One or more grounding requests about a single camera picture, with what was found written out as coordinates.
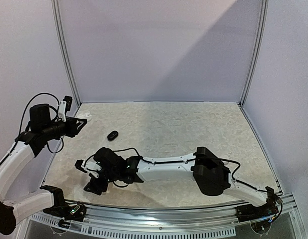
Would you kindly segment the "white oval charging case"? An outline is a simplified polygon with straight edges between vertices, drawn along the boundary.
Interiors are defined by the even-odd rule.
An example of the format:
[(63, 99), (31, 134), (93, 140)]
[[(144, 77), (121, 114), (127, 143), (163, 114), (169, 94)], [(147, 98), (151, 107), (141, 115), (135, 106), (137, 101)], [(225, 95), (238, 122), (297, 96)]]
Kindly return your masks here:
[(79, 111), (76, 114), (76, 117), (80, 119), (85, 119), (87, 120), (87, 122), (89, 122), (92, 119), (92, 115), (89, 111)]

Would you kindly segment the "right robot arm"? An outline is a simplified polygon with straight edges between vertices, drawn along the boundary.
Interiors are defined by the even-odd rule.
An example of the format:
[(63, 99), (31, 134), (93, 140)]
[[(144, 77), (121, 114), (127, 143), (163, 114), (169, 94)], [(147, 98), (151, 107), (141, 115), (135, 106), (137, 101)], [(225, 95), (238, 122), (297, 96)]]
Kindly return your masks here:
[(117, 150), (102, 147), (88, 159), (77, 160), (75, 167), (90, 176), (84, 191), (96, 195), (105, 193), (109, 183), (116, 181), (130, 185), (186, 178), (195, 181), (206, 196), (226, 194), (248, 202), (236, 209), (239, 221), (265, 218), (266, 223), (273, 223), (283, 210), (281, 198), (269, 186), (262, 190), (235, 177), (226, 162), (206, 147), (179, 157), (150, 158), (136, 154), (127, 159), (119, 156)]

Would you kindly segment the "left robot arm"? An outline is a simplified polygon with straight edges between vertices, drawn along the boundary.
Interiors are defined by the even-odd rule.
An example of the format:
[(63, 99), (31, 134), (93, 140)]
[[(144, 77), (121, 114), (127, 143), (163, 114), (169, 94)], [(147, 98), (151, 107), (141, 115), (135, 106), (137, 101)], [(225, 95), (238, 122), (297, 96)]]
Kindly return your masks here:
[(23, 131), (15, 144), (0, 162), (0, 233), (10, 235), (17, 224), (27, 217), (44, 211), (65, 221), (83, 221), (86, 207), (82, 203), (71, 205), (64, 199), (63, 190), (54, 186), (42, 186), (34, 193), (9, 201), (6, 195), (23, 168), (48, 145), (51, 140), (74, 138), (87, 124), (86, 119), (66, 116), (69, 104), (59, 103), (56, 119), (50, 116), (48, 103), (30, 108), (29, 131)]

